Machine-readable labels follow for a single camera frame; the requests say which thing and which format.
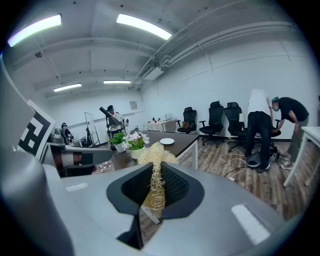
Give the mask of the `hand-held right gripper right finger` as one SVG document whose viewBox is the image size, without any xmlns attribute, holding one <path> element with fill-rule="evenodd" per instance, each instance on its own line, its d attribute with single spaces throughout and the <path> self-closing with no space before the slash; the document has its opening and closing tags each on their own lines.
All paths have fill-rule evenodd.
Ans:
<svg viewBox="0 0 320 256">
<path fill-rule="evenodd" d="M 152 256 L 279 256 L 298 218 L 285 221 L 268 204 L 229 179 L 165 163 L 164 167 L 194 178 L 204 195 L 193 208 L 197 190 L 186 205 L 191 214 L 164 219 L 143 247 Z"/>
</svg>

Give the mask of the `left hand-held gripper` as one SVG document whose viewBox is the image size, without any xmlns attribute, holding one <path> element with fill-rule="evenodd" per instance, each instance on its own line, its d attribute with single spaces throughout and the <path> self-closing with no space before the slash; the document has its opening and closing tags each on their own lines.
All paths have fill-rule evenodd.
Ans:
<svg viewBox="0 0 320 256">
<path fill-rule="evenodd" d="M 112 158 L 113 152 L 107 148 L 65 144 L 63 131 L 55 128 L 56 121 L 32 100 L 27 104 L 34 116 L 25 128 L 18 148 L 35 156 L 40 163 L 55 167 L 61 178 L 91 175 L 95 165 Z"/>
</svg>

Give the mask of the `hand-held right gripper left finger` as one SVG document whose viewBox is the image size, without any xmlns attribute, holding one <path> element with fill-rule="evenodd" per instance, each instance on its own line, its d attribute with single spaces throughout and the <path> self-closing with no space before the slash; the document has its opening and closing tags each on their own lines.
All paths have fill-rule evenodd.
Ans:
<svg viewBox="0 0 320 256">
<path fill-rule="evenodd" d="M 107 198 L 115 172 L 60 178 L 43 166 L 48 191 L 68 233 L 68 256 L 149 256 L 118 240 L 129 231 L 134 217 L 119 213 Z"/>
</svg>

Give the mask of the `green potted plant white pot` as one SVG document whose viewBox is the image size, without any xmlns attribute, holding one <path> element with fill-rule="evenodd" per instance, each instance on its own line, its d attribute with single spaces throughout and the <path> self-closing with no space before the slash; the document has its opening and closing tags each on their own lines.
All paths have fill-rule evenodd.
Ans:
<svg viewBox="0 0 320 256">
<path fill-rule="evenodd" d="M 109 143 L 113 146 L 118 153 L 123 153 L 125 148 L 123 147 L 123 142 L 126 140 L 126 136 L 121 133 L 115 133 L 112 138 L 109 139 Z"/>
</svg>

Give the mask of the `whiteboard on black stand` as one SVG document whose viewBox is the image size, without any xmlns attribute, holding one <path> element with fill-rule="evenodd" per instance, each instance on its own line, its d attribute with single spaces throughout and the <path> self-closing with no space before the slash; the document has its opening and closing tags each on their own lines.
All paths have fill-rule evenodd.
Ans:
<svg viewBox="0 0 320 256">
<path fill-rule="evenodd" d="M 94 116 L 88 112 L 85 112 L 84 115 L 92 147 L 96 147 L 100 144 L 100 139 L 97 133 Z"/>
</svg>

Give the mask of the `pink flowers in cream vase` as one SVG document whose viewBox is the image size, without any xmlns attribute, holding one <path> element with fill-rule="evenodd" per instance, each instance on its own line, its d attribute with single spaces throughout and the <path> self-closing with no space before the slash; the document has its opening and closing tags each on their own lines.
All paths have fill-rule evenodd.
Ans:
<svg viewBox="0 0 320 256">
<path fill-rule="evenodd" d="M 135 131 L 133 134 L 128 134 L 122 139 L 122 147 L 131 151 L 131 157 L 138 160 L 140 155 L 145 151 L 145 144 L 150 143 L 150 138 L 147 134 Z"/>
</svg>

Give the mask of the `dark grey rounded floor device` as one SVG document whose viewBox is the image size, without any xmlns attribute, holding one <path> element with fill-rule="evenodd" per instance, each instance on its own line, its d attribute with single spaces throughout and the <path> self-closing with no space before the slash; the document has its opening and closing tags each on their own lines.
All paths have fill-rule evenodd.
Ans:
<svg viewBox="0 0 320 256">
<path fill-rule="evenodd" d="M 250 156 L 246 157 L 245 162 L 246 162 L 247 166 L 249 166 L 250 168 L 259 167 L 261 164 L 260 152 L 256 151 L 256 152 L 252 153 Z"/>
</svg>

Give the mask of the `cloth-covered side table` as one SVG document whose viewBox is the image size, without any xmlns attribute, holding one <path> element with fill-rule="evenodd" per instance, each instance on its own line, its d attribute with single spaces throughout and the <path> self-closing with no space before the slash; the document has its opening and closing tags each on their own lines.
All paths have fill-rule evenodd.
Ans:
<svg viewBox="0 0 320 256">
<path fill-rule="evenodd" d="M 156 132 L 170 132 L 175 133 L 177 131 L 177 118 L 171 118 L 168 120 L 160 121 L 148 121 L 143 125 L 143 129 L 147 131 L 156 131 Z"/>
</svg>

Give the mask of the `black office chair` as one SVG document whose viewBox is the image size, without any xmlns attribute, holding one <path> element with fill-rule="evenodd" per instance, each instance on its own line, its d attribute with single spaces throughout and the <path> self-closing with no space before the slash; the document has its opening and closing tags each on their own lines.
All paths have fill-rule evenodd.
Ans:
<svg viewBox="0 0 320 256">
<path fill-rule="evenodd" d="M 237 102 L 228 102 L 227 107 L 224 108 L 224 114 L 228 120 L 228 132 L 233 136 L 233 140 L 236 143 L 228 149 L 231 153 L 236 147 L 245 148 L 247 145 L 247 129 L 245 128 L 245 123 L 240 121 L 240 114 L 242 114 L 242 109 Z"/>
<path fill-rule="evenodd" d="M 218 148 L 219 144 L 224 141 L 223 137 L 217 136 L 220 135 L 224 127 L 222 123 L 224 107 L 220 104 L 219 101 L 214 101 L 210 104 L 208 112 L 208 125 L 205 125 L 205 120 L 199 121 L 199 123 L 202 123 L 202 127 L 199 128 L 199 131 L 205 134 L 205 136 L 201 139 L 202 146 L 204 147 L 205 143 L 213 141 L 215 143 L 215 147 Z"/>
<path fill-rule="evenodd" d="M 186 107 L 183 112 L 183 121 L 181 123 L 181 120 L 177 120 L 178 128 L 177 131 L 179 133 L 184 134 L 192 134 L 197 129 L 197 111 L 194 110 L 192 107 Z M 183 122 L 189 122 L 190 123 L 190 129 L 183 129 Z"/>
</svg>

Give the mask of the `white ceiling air conditioner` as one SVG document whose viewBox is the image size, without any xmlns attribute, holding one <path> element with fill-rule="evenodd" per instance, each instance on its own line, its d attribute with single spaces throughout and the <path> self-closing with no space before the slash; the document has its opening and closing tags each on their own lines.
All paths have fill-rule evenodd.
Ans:
<svg viewBox="0 0 320 256">
<path fill-rule="evenodd" d="M 155 80 L 156 78 L 158 78 L 160 75 L 162 75 L 164 73 L 164 71 L 161 70 L 161 68 L 159 67 L 155 67 L 154 69 L 152 69 L 145 77 L 145 80 Z"/>
</svg>

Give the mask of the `white table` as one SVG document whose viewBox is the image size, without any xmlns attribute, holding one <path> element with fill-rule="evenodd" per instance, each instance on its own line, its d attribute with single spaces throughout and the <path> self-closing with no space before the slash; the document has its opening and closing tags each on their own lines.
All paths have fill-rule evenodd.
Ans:
<svg viewBox="0 0 320 256">
<path fill-rule="evenodd" d="M 310 140 L 313 142 L 319 149 L 320 149 L 320 126 L 303 126 L 303 137 L 301 146 L 296 158 L 296 162 L 293 164 L 293 167 L 286 178 L 285 182 L 283 183 L 283 186 L 286 188 L 289 186 L 291 179 L 294 177 L 296 171 L 299 167 L 299 161 L 301 160 L 303 156 L 304 149 L 307 145 L 307 142 Z"/>
</svg>

